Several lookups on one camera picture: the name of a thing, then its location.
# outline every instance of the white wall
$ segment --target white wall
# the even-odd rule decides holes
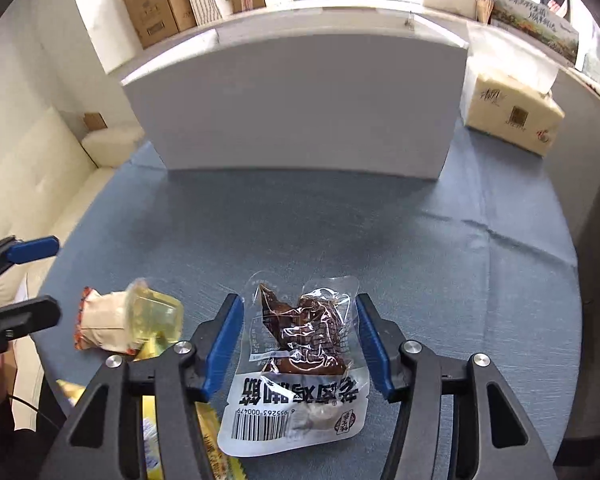
[[[74,0],[14,0],[0,19],[0,160],[49,107],[136,122],[93,51]]]
[[[120,84],[104,73],[75,0],[29,0],[29,5],[43,49],[82,110],[100,112],[109,126],[137,123]]]
[[[142,53],[123,0],[75,0],[107,73]]]

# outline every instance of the vacuum-sealed snack package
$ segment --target vacuum-sealed snack package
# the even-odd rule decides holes
[[[356,435],[365,423],[369,373],[358,339],[353,276],[311,280],[298,296],[282,279],[248,281],[240,362],[218,445],[259,456]]]

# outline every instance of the paper-wrapped snack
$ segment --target paper-wrapped snack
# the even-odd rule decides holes
[[[74,346],[78,350],[98,347],[111,352],[135,355],[137,346],[126,322],[126,292],[101,295],[86,286],[82,293]]]

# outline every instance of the blue tablecloth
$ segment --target blue tablecloth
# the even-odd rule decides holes
[[[542,159],[460,123],[436,182],[343,171],[173,171],[146,144],[75,229],[41,293],[59,326],[34,339],[47,377],[86,384],[104,352],[75,351],[82,288],[145,276],[180,298],[184,336],[256,271],[300,288],[353,274],[379,312],[439,354],[486,352],[554,457],[580,357],[576,255]],[[212,403],[224,408],[237,349]],[[446,478],[450,399],[436,477]],[[398,406],[370,394],[362,432],[328,446],[243,459],[252,480],[379,478]]]

